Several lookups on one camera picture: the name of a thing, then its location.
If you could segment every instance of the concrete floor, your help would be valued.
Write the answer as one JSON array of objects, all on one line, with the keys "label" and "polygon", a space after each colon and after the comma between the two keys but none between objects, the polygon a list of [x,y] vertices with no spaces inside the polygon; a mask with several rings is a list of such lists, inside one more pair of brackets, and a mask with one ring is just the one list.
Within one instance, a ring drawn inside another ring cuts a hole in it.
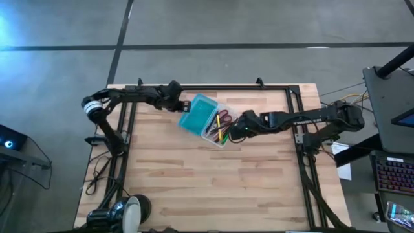
[{"label": "concrete floor", "polygon": [[[116,45],[126,0],[0,0],[0,48]],[[348,43],[341,49],[122,51],[114,83],[316,83],[320,94],[362,82],[362,69],[383,65],[414,40],[404,0],[135,0],[125,45],[180,43]],[[391,47],[369,47],[370,43]],[[355,48],[353,43],[367,43]],[[94,126],[81,99],[105,87],[113,50],[0,52],[0,124],[30,135],[53,160],[50,190],[29,184],[8,232],[70,229]],[[406,67],[414,67],[409,62]],[[323,96],[332,102],[363,85]],[[344,133],[355,144],[376,133]],[[357,161],[354,169],[370,169]],[[354,227],[387,230],[371,220],[373,195],[343,183]],[[26,224],[17,224],[17,220]]]}]

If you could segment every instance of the green pen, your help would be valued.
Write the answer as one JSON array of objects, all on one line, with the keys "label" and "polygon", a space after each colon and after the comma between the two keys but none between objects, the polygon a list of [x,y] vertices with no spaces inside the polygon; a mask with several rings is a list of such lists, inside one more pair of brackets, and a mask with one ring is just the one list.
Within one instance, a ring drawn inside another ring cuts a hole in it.
[{"label": "green pen", "polygon": [[223,140],[221,141],[221,144],[224,145],[224,143],[226,143],[228,139],[228,134],[226,134],[226,136],[224,136]]}]

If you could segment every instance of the blue light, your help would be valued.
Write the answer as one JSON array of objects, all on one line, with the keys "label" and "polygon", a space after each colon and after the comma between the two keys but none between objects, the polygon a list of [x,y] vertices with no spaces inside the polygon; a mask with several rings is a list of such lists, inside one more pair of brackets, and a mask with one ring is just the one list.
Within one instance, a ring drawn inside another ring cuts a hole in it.
[{"label": "blue light", "polygon": [[11,148],[13,146],[13,142],[7,141],[7,142],[5,142],[5,146],[7,148]]},{"label": "blue light", "polygon": [[395,209],[397,208],[396,204],[393,204],[393,210],[391,212],[391,217],[394,218],[395,217]]}]

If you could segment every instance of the computer monitor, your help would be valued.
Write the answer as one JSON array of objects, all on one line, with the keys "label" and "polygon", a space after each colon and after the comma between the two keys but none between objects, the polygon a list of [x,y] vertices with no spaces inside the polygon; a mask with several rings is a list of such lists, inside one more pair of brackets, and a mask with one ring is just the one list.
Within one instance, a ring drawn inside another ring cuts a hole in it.
[{"label": "computer monitor", "polygon": [[399,126],[407,126],[414,128],[414,109],[410,109],[405,113],[391,119],[391,123]]}]

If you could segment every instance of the yellow pencil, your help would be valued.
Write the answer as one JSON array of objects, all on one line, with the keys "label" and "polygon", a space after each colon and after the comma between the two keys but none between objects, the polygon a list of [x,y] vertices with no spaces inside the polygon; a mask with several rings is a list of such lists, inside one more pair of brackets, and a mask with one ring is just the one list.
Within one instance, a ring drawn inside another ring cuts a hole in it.
[{"label": "yellow pencil", "polygon": [[221,135],[221,129],[220,129],[220,117],[217,114],[217,127],[219,128],[219,140],[223,139],[223,136]]}]

